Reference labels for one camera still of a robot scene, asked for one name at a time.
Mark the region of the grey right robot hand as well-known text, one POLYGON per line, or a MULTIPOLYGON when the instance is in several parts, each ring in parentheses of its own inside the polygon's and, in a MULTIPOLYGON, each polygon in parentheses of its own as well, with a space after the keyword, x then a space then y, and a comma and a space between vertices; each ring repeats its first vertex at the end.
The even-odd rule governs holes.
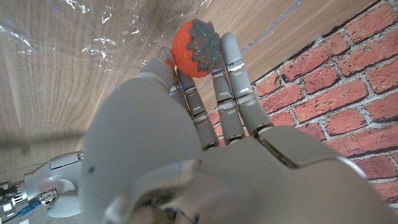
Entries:
POLYGON ((40 205, 37 197, 32 200, 27 198, 23 180, 16 183, 11 183, 10 180, 1 182, 1 223, 20 218, 40 205))

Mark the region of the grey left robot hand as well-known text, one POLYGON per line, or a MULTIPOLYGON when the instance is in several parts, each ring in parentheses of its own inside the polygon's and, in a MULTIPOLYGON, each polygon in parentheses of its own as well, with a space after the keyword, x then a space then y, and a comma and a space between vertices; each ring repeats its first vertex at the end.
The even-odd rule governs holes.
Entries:
POLYGON ((87 223, 396 223, 366 174, 326 144, 275 126, 253 95, 233 34, 216 91, 233 113, 225 146, 168 92, 169 53, 103 102, 85 136, 87 223))

